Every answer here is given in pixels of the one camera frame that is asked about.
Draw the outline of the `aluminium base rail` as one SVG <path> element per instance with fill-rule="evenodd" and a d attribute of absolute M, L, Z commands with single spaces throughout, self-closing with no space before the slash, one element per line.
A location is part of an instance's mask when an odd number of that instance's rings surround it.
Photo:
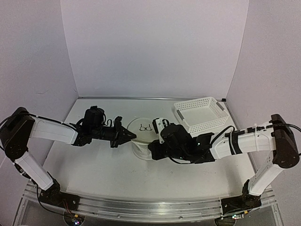
<path fill-rule="evenodd" d="M 237 199 L 209 199 L 187 201 L 127 201 L 106 198 L 94 198 L 62 193 L 59 197 L 50 198 L 45 192 L 28 184 L 24 197 L 39 200 L 47 207 L 61 208 L 78 214 L 104 219 L 133 222 L 172 222 L 196 221 L 246 214 L 251 210 L 275 204 L 272 189 L 267 189 L 261 200 L 253 207 L 243 206 Z"/>

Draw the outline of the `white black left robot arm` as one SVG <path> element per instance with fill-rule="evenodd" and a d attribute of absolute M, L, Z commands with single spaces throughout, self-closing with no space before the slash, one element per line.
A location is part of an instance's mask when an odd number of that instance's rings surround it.
<path fill-rule="evenodd" d="M 111 148 L 117 148 L 135 138 L 136 134 L 122 125 L 121 116 L 107 119 L 105 111 L 97 106 L 88 108 L 76 123 L 38 116 L 24 107 L 17 108 L 0 123 L 1 150 L 22 176 L 45 191 L 45 198 L 54 206 L 63 202 L 63 195 L 57 191 L 58 183 L 42 167 L 38 152 L 31 148 L 54 142 L 83 147 L 93 140 L 108 141 Z"/>

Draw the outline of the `white mesh laundry bag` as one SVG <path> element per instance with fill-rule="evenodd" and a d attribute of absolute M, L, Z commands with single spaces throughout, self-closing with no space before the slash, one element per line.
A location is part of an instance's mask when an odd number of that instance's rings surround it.
<path fill-rule="evenodd" d="M 158 139 L 152 120 L 149 118 L 133 119 L 127 126 L 127 130 L 136 134 L 136 138 L 132 139 L 132 150 L 136 157 L 150 161 L 152 160 L 151 151 L 148 145 Z"/>

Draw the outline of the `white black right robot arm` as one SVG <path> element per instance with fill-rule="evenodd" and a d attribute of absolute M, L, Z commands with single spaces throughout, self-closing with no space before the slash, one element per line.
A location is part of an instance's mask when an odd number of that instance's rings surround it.
<path fill-rule="evenodd" d="M 177 164 L 203 164 L 240 154 L 265 152 L 266 161 L 247 181 L 246 191 L 237 197 L 237 205 L 246 209 L 254 203 L 265 188 L 285 169 L 300 161 L 292 129 L 299 127 L 287 124 L 279 114 L 269 122 L 254 125 L 244 130 L 227 126 L 218 134 L 205 133 L 193 137 L 183 125 L 157 119 L 154 122 L 157 140 L 148 144 L 153 160 L 169 158 Z"/>

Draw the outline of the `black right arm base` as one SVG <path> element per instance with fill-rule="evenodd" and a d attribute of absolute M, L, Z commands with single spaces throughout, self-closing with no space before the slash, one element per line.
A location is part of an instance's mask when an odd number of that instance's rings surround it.
<path fill-rule="evenodd" d="M 242 213 L 245 210 L 252 210 L 261 207 L 261 196 L 249 194 L 249 179 L 244 183 L 242 194 L 239 196 L 221 199 L 222 215 Z"/>

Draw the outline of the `white plastic perforated basket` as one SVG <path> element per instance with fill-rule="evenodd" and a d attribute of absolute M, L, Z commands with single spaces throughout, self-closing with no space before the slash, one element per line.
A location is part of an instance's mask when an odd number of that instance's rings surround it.
<path fill-rule="evenodd" d="M 221 127 L 229 118 L 229 113 L 213 97 L 174 103 L 174 115 L 190 134 Z"/>

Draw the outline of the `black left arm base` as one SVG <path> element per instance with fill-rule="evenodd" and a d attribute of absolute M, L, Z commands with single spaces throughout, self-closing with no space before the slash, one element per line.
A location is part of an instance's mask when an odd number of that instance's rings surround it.
<path fill-rule="evenodd" d="M 60 185 L 52 176 L 53 184 L 47 190 L 41 189 L 38 192 L 38 200 L 51 206 L 65 208 L 66 210 L 77 210 L 79 207 L 80 197 L 75 194 L 61 191 Z"/>

